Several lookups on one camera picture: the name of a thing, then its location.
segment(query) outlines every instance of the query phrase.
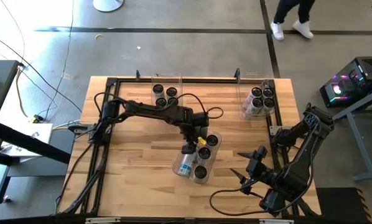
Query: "tripod base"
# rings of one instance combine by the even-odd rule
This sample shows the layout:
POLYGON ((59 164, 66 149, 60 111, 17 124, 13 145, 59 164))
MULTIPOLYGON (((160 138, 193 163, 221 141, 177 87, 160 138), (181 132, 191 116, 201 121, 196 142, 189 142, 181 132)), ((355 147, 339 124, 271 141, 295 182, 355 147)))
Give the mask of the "tripod base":
POLYGON ((101 12, 111 12, 120 8, 124 0, 94 0, 93 7, 101 12))

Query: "clear plastic cup holder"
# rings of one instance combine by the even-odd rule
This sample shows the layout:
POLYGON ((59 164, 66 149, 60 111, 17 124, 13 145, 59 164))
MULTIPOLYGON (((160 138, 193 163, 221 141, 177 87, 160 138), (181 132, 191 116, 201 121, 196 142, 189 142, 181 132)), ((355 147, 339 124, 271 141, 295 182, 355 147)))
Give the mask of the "clear plastic cup holder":
POLYGON ((197 144, 194 154, 179 152, 172 165, 172 171, 195 183, 205 184, 210 178, 210 172, 221 142, 222 136, 219 133, 208 132, 207 140, 197 144))
POLYGON ((183 94, 182 76, 179 73, 164 73, 151 76, 151 104, 158 107, 165 107, 176 101, 175 104, 182 106, 183 94))
POLYGON ((237 82, 239 117, 245 121, 264 120, 274 112, 274 90, 269 86, 270 79, 247 73, 237 82))

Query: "yellow tag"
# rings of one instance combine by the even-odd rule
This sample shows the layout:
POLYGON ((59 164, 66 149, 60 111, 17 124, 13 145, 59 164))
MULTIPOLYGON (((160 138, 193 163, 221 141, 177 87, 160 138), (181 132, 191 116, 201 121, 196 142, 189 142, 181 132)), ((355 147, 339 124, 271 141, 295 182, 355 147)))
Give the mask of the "yellow tag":
POLYGON ((203 147, 206 145, 206 143, 207 142, 203 138, 198 137, 198 144, 197 144, 198 147, 203 147))

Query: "wooden tabletop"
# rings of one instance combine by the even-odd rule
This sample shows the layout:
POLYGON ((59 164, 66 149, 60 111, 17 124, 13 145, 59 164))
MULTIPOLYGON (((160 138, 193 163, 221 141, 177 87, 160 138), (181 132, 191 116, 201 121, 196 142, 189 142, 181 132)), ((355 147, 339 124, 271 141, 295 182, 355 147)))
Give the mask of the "wooden tabletop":
MULTIPOLYGON (((98 120, 98 111, 93 97, 105 90, 107 77, 91 77, 86 94, 81 122, 92 124, 98 120)), ((276 79, 276 91, 284 126, 293 126, 300 121, 294 93, 289 79, 276 79)), ((244 84, 251 89, 254 85, 244 84)), ((221 189, 237 189, 239 180, 229 168, 246 174, 248 160, 237 152, 252 152, 258 146, 266 146, 269 153, 263 162, 272 167, 266 121, 243 121, 239 118, 238 97, 234 84, 184 84, 183 93, 196 94, 206 109, 219 106, 225 111, 220 119, 210 120, 209 130, 222 135, 222 143, 210 178, 206 184, 196 184, 172 172, 172 163, 183 143, 179 129, 163 121, 132 117, 114 127, 109 158, 100 201, 99 216, 117 217, 226 217, 215 212, 208 203, 209 196, 221 189)), ((151 83, 122 83, 120 97, 151 104, 151 83)), ((184 106, 201 111, 198 101, 185 96, 184 106)), ((212 111, 210 116, 219 112, 212 111)), ((87 136, 74 143, 68 172, 75 160, 88 146, 87 136)), ((290 159, 296 150, 291 149, 290 159)), ((67 208, 85 185, 91 150, 75 169, 69 180, 60 204, 67 208)), ((268 186, 258 182, 253 191, 265 195, 268 186)), ((93 202, 95 189, 90 198, 93 202)), ((311 209, 320 213, 315 185, 312 184, 303 199, 311 209)), ((230 213, 262 210, 260 198, 241 192, 218 194, 213 203, 230 213)), ((242 218, 270 218, 268 213, 243 216, 242 218)))

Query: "black pants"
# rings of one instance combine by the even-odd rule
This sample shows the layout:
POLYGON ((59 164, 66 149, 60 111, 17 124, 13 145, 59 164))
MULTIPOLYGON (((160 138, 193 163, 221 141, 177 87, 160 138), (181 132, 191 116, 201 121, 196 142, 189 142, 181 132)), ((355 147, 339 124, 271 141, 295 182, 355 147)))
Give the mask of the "black pants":
POLYGON ((309 12, 314 2, 315 0, 280 0, 273 22, 282 24, 284 22, 284 18, 286 18, 287 13, 298 4, 299 22, 307 22, 309 21, 309 12))

